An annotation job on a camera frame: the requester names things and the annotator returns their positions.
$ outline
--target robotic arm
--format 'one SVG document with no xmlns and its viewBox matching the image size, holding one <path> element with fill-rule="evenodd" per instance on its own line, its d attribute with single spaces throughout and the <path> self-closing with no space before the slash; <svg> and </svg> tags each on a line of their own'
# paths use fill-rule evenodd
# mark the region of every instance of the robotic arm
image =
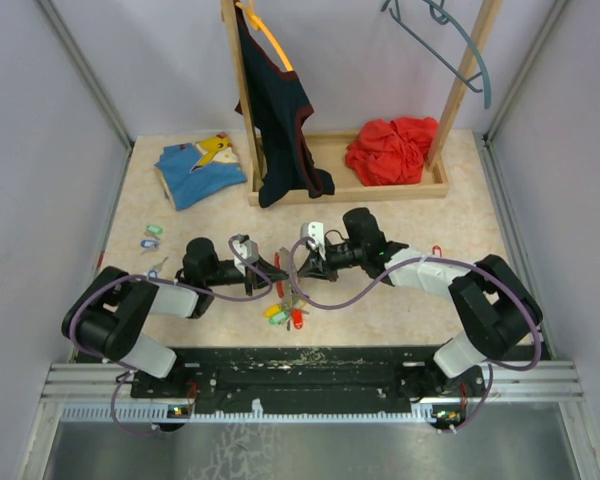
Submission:
<svg viewBox="0 0 600 480">
<path fill-rule="evenodd" d="M 303 225 L 309 256 L 298 269 L 298 278 L 317 278 L 335 282 L 343 268 L 360 267 L 372 279 L 407 259 L 421 259 L 385 274 L 382 282 L 393 287 L 418 288 L 450 300 L 456 306 L 464 331 L 441 346 L 414 370 L 408 392 L 410 397 L 434 395 L 447 390 L 463 372 L 485 358 L 499 360 L 525 335 L 529 326 L 522 312 L 493 283 L 482 275 L 456 265 L 453 261 L 425 262 L 423 254 L 409 245 L 387 241 L 368 209 L 358 208 L 344 217 L 348 239 L 332 244 L 318 222 Z M 174 284 L 166 280 L 141 279 L 117 285 L 100 295 L 76 317 L 85 301 L 112 281 L 127 274 L 115 267 L 105 268 L 65 316 L 62 332 L 70 338 L 75 322 L 75 339 L 87 353 L 110 359 L 161 379 L 165 385 L 180 387 L 184 362 L 170 348 L 141 334 L 149 314 L 171 314 L 199 318 L 209 308 L 212 287 L 244 284 L 247 295 L 270 282 L 289 278 L 287 272 L 263 260 L 257 244 L 242 236 L 233 241 L 235 258 L 219 260 L 213 243 L 196 238 L 187 245 L 183 268 Z M 246 268 L 250 264 L 264 278 Z M 506 285 L 522 302 L 537 325 L 542 312 L 506 262 L 488 255 L 475 264 Z"/>
</svg>

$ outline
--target beige table surface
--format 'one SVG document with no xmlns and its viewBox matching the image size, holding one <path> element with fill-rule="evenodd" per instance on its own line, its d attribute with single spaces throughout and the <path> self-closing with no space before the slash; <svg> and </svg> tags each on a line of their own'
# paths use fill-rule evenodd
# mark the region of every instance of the beige table surface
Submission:
<svg viewBox="0 0 600 480">
<path fill-rule="evenodd" d="M 199 236 L 213 240 L 220 259 L 229 259 L 228 238 L 249 234 L 269 262 L 282 246 L 290 248 L 303 222 L 321 221 L 325 229 L 346 235 L 342 215 L 367 206 L 388 240 L 408 243 L 423 252 L 435 244 L 444 256 L 477 261 L 488 253 L 505 256 L 502 237 L 470 131 L 452 131 L 443 151 L 451 189 L 445 199 L 371 203 L 336 203 L 250 207 L 246 184 L 226 188 L 182 212 L 165 199 L 154 164 L 167 145 L 196 141 L 209 135 L 143 136 L 131 157 L 106 247 L 103 265 L 132 273 L 146 272 L 165 256 L 160 274 L 173 278 L 182 265 L 187 243 Z M 244 134 L 230 134 L 243 166 L 248 148 Z M 164 229 L 157 252 L 141 254 L 145 226 Z M 297 259 L 298 264 L 306 254 Z M 316 301 L 336 303 L 351 298 L 370 279 L 360 269 L 341 273 L 337 283 L 304 280 L 304 290 Z M 217 287 L 244 295 L 242 286 Z M 353 307 L 325 312 L 308 307 L 302 330 L 271 326 L 262 316 L 277 295 L 246 304 L 215 300 L 198 320 L 150 316 L 143 332 L 171 346 L 316 346 L 439 344 L 461 329 L 455 308 L 418 290 L 380 285 Z"/>
</svg>

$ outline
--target white wall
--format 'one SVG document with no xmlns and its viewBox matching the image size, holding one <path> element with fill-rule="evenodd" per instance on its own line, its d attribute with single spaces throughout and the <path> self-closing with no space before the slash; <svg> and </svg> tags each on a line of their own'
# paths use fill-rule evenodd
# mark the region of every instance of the white wall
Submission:
<svg viewBox="0 0 600 480">
<path fill-rule="evenodd" d="M 600 428 L 600 0 L 567 6 L 496 152 L 551 340 Z"/>
<path fill-rule="evenodd" d="M 244 129 L 219 0 L 55 0 L 132 136 Z M 469 32 L 481 0 L 447 2 Z M 456 126 L 485 131 L 553 0 L 504 0 L 484 57 L 493 106 L 467 94 Z M 308 129 L 359 128 L 372 118 L 438 117 L 453 74 L 380 13 L 382 0 L 257 0 L 316 113 Z M 458 65 L 464 41 L 424 2 L 402 16 Z"/>
<path fill-rule="evenodd" d="M 0 2 L 0 480 L 15 476 L 125 152 L 31 0 Z"/>
</svg>

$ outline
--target wooden frame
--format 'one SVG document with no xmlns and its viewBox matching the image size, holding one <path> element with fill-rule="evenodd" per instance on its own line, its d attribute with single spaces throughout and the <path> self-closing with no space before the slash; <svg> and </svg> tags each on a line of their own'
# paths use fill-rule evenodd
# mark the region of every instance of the wooden frame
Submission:
<svg viewBox="0 0 600 480">
<path fill-rule="evenodd" d="M 258 191 L 262 186 L 262 178 L 266 174 L 266 162 L 262 153 L 259 139 L 256 137 L 251 104 L 247 90 L 240 37 L 234 8 L 234 0 L 220 0 L 222 18 L 224 20 L 229 48 L 240 93 L 240 105 L 244 116 L 249 154 L 251 157 L 248 175 L 248 200 L 253 206 L 258 205 Z M 476 18 L 471 38 L 482 50 L 491 32 L 493 23 L 498 14 L 502 0 L 483 0 Z M 465 77 L 471 76 L 476 68 L 476 60 L 469 47 L 466 48 L 459 71 Z M 306 190 L 292 190 L 276 204 L 301 204 L 301 203 L 331 203 L 331 202 L 364 202 L 384 200 L 407 200 L 417 198 L 443 198 L 449 191 L 449 180 L 444 169 L 441 152 L 449 136 L 453 122 L 466 93 L 467 86 L 458 78 L 455 79 L 447 102 L 444 107 L 436 136 L 431 145 L 426 165 L 422 173 L 422 181 L 415 185 L 391 185 L 378 187 L 365 187 L 357 179 L 353 170 L 344 164 L 344 155 L 347 146 L 355 139 L 357 131 L 352 132 L 324 132 L 305 134 L 307 145 L 311 150 L 316 167 L 327 170 L 336 185 L 335 195 L 323 195 L 316 199 L 309 198 Z"/>
</svg>

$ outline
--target red cloth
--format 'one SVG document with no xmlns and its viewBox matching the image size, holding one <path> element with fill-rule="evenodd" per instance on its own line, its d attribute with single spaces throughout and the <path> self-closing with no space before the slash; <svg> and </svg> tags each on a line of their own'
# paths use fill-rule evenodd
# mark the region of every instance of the red cloth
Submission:
<svg viewBox="0 0 600 480">
<path fill-rule="evenodd" d="M 349 145 L 345 163 L 365 186 L 420 183 L 437 127 L 431 117 L 372 120 Z"/>
</svg>

